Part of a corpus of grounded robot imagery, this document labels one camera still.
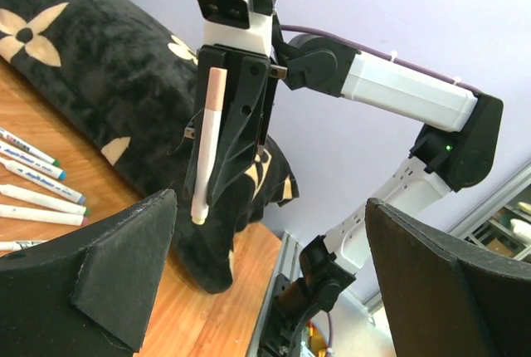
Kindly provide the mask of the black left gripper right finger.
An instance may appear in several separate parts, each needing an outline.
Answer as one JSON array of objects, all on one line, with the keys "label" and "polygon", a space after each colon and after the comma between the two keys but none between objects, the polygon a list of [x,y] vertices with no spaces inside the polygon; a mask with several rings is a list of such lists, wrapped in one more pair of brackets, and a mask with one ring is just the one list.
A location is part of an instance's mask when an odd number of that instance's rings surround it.
[{"label": "black left gripper right finger", "polygon": [[398,356],[528,356],[530,265],[378,198],[366,230]]}]

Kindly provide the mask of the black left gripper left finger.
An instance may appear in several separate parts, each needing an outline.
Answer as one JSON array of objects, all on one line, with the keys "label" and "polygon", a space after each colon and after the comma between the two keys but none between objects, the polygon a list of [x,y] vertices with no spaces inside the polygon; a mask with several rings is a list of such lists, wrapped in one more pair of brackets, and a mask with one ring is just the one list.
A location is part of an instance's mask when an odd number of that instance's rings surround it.
[{"label": "black left gripper left finger", "polygon": [[173,237],[172,189],[1,258],[3,356],[132,356]]}]

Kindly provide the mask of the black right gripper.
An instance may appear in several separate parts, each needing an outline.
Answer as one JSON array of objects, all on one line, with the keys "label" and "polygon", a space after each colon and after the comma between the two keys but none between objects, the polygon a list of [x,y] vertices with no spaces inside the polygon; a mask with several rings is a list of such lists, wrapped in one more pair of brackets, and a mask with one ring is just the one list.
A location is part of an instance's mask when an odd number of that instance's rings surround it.
[{"label": "black right gripper", "polygon": [[227,81],[217,152],[207,189],[207,202],[212,206],[265,148],[275,90],[282,72],[268,56],[225,46],[200,48],[192,118],[194,139],[183,185],[185,199],[192,198],[196,183],[208,79],[213,67],[226,69]]}]

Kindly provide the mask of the beige cap marker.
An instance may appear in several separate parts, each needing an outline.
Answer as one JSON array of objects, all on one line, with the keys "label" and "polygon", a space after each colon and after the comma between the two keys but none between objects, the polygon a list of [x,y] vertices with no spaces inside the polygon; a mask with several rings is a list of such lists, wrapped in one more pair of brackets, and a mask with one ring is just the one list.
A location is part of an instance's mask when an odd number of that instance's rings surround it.
[{"label": "beige cap marker", "polygon": [[210,69],[191,206],[192,222],[197,225],[203,225],[206,222],[209,212],[207,188],[217,153],[226,81],[226,69],[218,67]]}]

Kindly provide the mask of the light green cap marker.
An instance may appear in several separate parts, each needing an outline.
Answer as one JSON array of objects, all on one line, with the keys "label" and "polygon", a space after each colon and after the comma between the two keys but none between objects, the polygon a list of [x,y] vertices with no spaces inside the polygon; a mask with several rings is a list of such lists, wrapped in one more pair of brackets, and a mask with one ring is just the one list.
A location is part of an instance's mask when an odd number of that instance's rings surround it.
[{"label": "light green cap marker", "polygon": [[0,252],[16,252],[45,243],[45,241],[0,241]]}]

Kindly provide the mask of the lavender cap marker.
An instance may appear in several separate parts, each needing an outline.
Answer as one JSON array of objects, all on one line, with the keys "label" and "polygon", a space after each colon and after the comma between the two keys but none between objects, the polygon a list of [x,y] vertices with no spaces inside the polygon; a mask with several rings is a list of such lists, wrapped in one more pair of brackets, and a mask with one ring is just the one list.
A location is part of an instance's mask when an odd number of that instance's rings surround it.
[{"label": "lavender cap marker", "polygon": [[86,197],[72,188],[65,186],[62,183],[55,181],[53,178],[47,177],[45,174],[40,174],[34,169],[31,169],[24,164],[17,161],[1,158],[1,164],[4,168],[19,177],[24,178],[38,186],[45,188],[63,198],[77,204],[84,204]]}]

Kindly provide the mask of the pink cap marker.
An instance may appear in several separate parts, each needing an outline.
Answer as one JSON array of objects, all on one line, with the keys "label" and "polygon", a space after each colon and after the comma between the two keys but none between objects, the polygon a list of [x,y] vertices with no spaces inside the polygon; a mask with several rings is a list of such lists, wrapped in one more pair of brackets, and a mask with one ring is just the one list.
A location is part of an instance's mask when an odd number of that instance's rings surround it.
[{"label": "pink cap marker", "polygon": [[74,227],[80,227],[88,223],[88,218],[83,215],[61,213],[36,208],[23,208],[6,204],[1,205],[1,217],[16,220],[54,223]]}]

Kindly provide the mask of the dark green cap marker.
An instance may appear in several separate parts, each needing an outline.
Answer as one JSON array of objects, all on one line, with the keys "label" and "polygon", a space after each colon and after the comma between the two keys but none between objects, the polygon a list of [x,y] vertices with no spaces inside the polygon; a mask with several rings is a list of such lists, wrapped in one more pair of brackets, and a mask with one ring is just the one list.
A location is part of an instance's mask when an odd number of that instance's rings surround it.
[{"label": "dark green cap marker", "polygon": [[6,141],[10,142],[11,144],[16,145],[19,149],[22,149],[29,154],[39,158],[40,160],[43,160],[44,162],[47,162],[48,164],[51,164],[53,166],[59,167],[60,162],[51,157],[50,155],[42,152],[37,147],[29,144],[25,140],[21,139],[20,137],[14,135],[13,133],[5,130],[4,128],[0,129],[1,138],[5,139]]}]

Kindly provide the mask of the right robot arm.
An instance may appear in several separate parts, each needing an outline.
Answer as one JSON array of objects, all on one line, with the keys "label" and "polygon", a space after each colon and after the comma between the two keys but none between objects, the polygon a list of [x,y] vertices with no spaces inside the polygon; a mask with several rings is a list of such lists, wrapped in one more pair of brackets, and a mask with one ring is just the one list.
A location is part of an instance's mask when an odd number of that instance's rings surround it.
[{"label": "right robot arm", "polygon": [[185,181],[197,225],[215,206],[242,202],[251,213],[231,220],[242,229],[267,204],[298,197],[289,165],[267,136],[278,81],[421,122],[402,153],[394,151],[397,127],[339,148],[347,170],[367,174],[358,192],[371,190],[406,213],[475,186],[492,169],[501,100],[326,32],[302,29],[290,42],[280,32],[257,38],[219,32],[199,52],[198,118]]}]

